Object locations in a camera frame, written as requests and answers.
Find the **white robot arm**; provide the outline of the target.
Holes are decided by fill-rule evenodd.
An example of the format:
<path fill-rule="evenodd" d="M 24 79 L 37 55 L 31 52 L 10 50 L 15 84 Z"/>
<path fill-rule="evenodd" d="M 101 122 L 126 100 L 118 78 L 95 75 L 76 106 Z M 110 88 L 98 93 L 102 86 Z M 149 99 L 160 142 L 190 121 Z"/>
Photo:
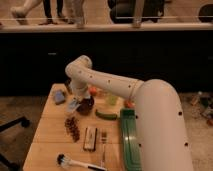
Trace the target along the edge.
<path fill-rule="evenodd" d="M 94 85 L 135 104 L 142 171 L 194 171 L 180 98 L 171 84 L 95 71 L 85 55 L 70 62 L 65 73 L 75 97 L 87 97 Z"/>

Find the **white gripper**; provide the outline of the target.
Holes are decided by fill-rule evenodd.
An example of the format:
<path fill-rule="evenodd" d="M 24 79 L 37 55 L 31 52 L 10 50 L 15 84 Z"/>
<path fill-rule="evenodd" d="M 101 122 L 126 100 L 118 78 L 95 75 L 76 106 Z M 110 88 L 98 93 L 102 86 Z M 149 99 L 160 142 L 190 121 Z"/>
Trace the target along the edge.
<path fill-rule="evenodd" d="M 74 96 L 78 99 L 89 99 L 91 97 L 86 84 L 76 84 L 72 82 L 71 89 Z"/>

